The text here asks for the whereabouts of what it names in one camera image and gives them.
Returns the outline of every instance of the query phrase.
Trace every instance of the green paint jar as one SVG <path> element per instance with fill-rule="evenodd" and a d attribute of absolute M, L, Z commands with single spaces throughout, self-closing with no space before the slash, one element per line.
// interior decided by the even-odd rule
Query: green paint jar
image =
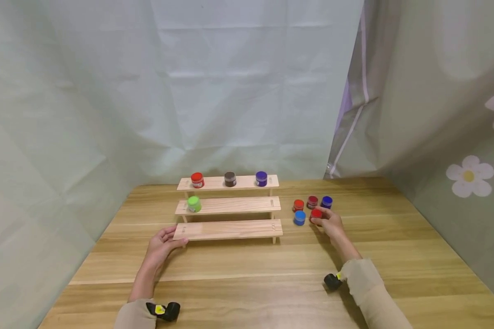
<path fill-rule="evenodd" d="M 198 212 L 201 210 L 201 202 L 197 196 L 191 196 L 187 200 L 188 210 L 191 212 Z"/>

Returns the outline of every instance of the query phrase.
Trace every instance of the fabric backdrop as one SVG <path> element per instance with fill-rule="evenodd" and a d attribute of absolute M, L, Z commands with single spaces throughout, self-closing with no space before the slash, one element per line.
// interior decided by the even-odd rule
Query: fabric backdrop
<path fill-rule="evenodd" d="M 355 0 L 0 0 L 0 328 L 35 328 L 132 187 L 321 178 Z"/>
<path fill-rule="evenodd" d="M 494 293 L 494 1 L 363 17 L 326 177 L 390 177 Z"/>

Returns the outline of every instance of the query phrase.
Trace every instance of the finger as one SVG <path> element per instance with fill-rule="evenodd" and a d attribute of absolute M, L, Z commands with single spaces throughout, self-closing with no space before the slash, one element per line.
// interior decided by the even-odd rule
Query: finger
<path fill-rule="evenodd" d="M 171 240 L 174 237 L 174 234 L 175 234 L 175 232 L 167 233 L 161 239 L 163 240 L 163 242 L 167 242 L 168 240 Z"/>
<path fill-rule="evenodd" d="M 169 228 L 160 229 L 160 231 L 156 233 L 156 236 L 158 236 L 159 238 L 163 238 L 163 236 L 167 235 L 168 233 L 174 232 L 176 228 L 177 225 L 170 226 Z"/>
<path fill-rule="evenodd" d="M 311 218 L 311 222 L 315 225 L 322 225 L 322 222 L 324 221 L 324 219 L 322 218 Z"/>
<path fill-rule="evenodd" d="M 331 209 L 327 209 L 327 208 L 320 207 L 320 206 L 315 206 L 315 209 L 320 210 L 324 215 L 327 216 L 327 218 L 330 218 L 331 216 L 335 215 L 335 213 L 333 211 L 331 211 Z"/>
<path fill-rule="evenodd" d="M 187 245 L 187 243 L 188 243 L 188 239 L 187 238 L 183 238 L 181 240 L 171 240 L 171 241 L 168 241 L 166 244 L 168 245 L 168 248 L 170 250 L 174 250 L 175 248 L 179 248 L 179 247 L 182 247 L 182 246 Z"/>

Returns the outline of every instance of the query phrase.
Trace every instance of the wooden table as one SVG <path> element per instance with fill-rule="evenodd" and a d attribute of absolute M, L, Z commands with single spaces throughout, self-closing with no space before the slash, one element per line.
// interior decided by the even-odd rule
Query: wooden table
<path fill-rule="evenodd" d="M 196 241 L 171 257 L 156 301 L 177 301 L 181 313 L 166 326 L 366 328 L 346 285 L 335 293 L 322 286 L 324 275 L 341 267 L 329 239 L 291 220 L 296 198 L 330 195 L 348 235 L 414 328 L 494 328 L 494 295 L 387 180 L 283 181 L 274 195 L 284 231 L 276 245 L 271 238 Z M 202 195 L 220 196 L 227 192 Z M 150 236 L 181 221 L 173 215 L 181 198 L 175 186 L 136 187 L 40 328 L 112 328 Z"/>

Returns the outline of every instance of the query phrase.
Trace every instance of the wooden shelf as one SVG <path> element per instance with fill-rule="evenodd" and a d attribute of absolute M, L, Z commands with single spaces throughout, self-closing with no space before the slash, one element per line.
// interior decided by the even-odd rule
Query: wooden shelf
<path fill-rule="evenodd" d="M 278 176 L 267 175 L 267 185 L 259 187 L 256 185 L 256 176 L 236 176 L 236 186 L 225 186 L 225 179 L 220 177 L 205 177 L 205 186 L 201 188 L 195 188 L 192 186 L 192 181 L 189 177 L 182 178 L 177 186 L 178 191 L 195 192 L 195 191 L 228 191 L 228 190 L 271 190 L 272 188 L 279 187 Z"/>
<path fill-rule="evenodd" d="M 204 223 L 181 223 L 177 225 L 174 240 L 224 240 L 273 238 L 276 242 L 282 236 L 282 223 L 279 219 L 259 219 L 255 221 L 227 221 Z"/>
<path fill-rule="evenodd" d="M 181 200 L 177 204 L 175 214 L 183 216 L 186 222 L 185 216 L 275 212 L 281 210 L 277 196 L 210 198 L 201 199 L 200 202 L 201 210 L 191 212 L 188 210 L 187 200 Z"/>

